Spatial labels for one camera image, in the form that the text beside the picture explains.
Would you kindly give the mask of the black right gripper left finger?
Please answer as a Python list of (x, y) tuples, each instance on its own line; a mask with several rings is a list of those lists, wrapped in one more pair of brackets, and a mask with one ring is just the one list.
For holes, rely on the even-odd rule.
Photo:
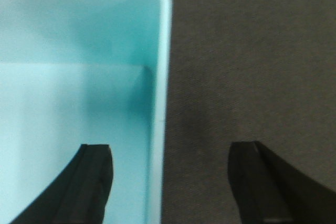
[(107, 144), (82, 144), (52, 183), (12, 223), (102, 223), (113, 182)]

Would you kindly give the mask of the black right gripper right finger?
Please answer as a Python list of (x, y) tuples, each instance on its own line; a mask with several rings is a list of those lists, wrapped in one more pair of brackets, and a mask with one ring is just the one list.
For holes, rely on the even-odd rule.
[(335, 192), (259, 141), (231, 143), (228, 179), (242, 223), (335, 223)]

